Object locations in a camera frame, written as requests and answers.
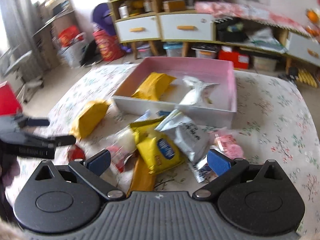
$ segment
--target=yellow snack bag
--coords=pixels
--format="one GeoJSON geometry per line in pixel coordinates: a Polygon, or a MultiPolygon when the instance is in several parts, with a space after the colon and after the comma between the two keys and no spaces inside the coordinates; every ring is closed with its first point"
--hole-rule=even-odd
{"type": "Polygon", "coordinates": [[[77,139],[86,138],[106,115],[109,106],[103,99],[88,102],[73,121],[69,134],[77,139]]]}
{"type": "Polygon", "coordinates": [[[175,79],[175,77],[167,74],[152,72],[138,87],[132,97],[159,101],[160,97],[167,90],[170,83],[175,79]]]}
{"type": "Polygon", "coordinates": [[[181,163],[184,159],[178,147],[164,133],[154,129],[165,117],[130,124],[141,157],[150,174],[159,174],[181,163]]]}

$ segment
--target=drawer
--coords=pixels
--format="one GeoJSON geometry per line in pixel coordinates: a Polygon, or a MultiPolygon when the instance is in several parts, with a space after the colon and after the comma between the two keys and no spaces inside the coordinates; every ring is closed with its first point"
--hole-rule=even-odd
{"type": "Polygon", "coordinates": [[[120,42],[160,39],[156,16],[125,20],[116,23],[120,42]]]}
{"type": "Polygon", "coordinates": [[[287,43],[288,54],[320,66],[320,45],[310,39],[290,33],[287,43]]]}
{"type": "Polygon", "coordinates": [[[210,14],[160,15],[163,40],[213,41],[210,14]]]}

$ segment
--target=cabinet leg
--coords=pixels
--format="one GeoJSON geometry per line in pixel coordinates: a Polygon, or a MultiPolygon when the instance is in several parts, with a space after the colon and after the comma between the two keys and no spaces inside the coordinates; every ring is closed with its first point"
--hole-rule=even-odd
{"type": "Polygon", "coordinates": [[[137,51],[137,46],[136,46],[135,42],[131,43],[131,49],[132,49],[132,52],[133,52],[134,59],[138,59],[138,51],[137,51]]]}
{"type": "Polygon", "coordinates": [[[189,42],[184,41],[182,43],[182,57],[186,57],[188,55],[189,50],[189,42]]]}
{"type": "Polygon", "coordinates": [[[154,41],[149,41],[149,46],[150,46],[150,49],[151,49],[151,51],[153,53],[153,56],[159,56],[159,53],[158,53],[158,50],[157,50],[157,48],[155,46],[154,41]]]}
{"type": "Polygon", "coordinates": [[[291,67],[292,58],[288,57],[285,62],[285,73],[289,73],[289,68],[291,67]]]}

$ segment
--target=blue oval logo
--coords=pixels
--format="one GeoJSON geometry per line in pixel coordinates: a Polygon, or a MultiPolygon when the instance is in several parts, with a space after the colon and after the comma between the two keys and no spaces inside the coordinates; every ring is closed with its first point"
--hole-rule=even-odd
{"type": "Polygon", "coordinates": [[[158,140],[157,145],[160,152],[166,159],[171,160],[174,157],[174,150],[165,139],[158,140]]]}

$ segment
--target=gray curtain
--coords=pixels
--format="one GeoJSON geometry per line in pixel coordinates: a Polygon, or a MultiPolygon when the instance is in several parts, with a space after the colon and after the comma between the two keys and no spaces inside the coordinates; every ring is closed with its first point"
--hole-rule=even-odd
{"type": "Polygon", "coordinates": [[[32,50],[33,56],[20,68],[23,80],[28,82],[49,70],[50,66],[42,58],[33,39],[41,27],[41,20],[31,0],[0,0],[0,9],[10,47],[19,45],[15,58],[32,50]]]}

